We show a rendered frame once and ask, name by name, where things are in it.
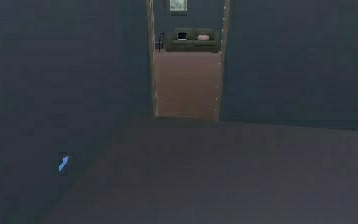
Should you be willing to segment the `framed wall picture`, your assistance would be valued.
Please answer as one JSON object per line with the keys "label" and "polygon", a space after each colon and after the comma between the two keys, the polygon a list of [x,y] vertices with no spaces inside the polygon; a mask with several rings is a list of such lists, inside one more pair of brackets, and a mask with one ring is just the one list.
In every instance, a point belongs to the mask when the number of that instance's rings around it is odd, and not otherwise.
{"label": "framed wall picture", "polygon": [[171,12],[186,12],[188,10],[187,0],[169,0]]}

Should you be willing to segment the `blue wall socket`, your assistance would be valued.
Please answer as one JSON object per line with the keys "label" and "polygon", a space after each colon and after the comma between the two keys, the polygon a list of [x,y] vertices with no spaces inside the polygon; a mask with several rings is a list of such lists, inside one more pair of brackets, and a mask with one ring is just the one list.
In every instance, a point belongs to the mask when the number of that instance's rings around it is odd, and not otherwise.
{"label": "blue wall socket", "polygon": [[67,166],[68,162],[69,162],[69,157],[68,157],[68,156],[64,156],[64,157],[60,160],[59,167],[58,167],[58,171],[59,171],[59,172],[62,172],[63,169]]}

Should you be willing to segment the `dark green sofa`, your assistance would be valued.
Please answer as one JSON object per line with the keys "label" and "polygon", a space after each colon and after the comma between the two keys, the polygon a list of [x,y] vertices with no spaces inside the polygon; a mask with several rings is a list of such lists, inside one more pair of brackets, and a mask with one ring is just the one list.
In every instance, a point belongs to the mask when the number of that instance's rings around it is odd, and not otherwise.
{"label": "dark green sofa", "polygon": [[[186,32],[187,39],[177,39],[178,32]],[[208,41],[197,40],[198,35],[208,35]],[[217,53],[220,48],[219,34],[211,28],[175,28],[165,37],[165,49],[167,52],[211,52]]]}

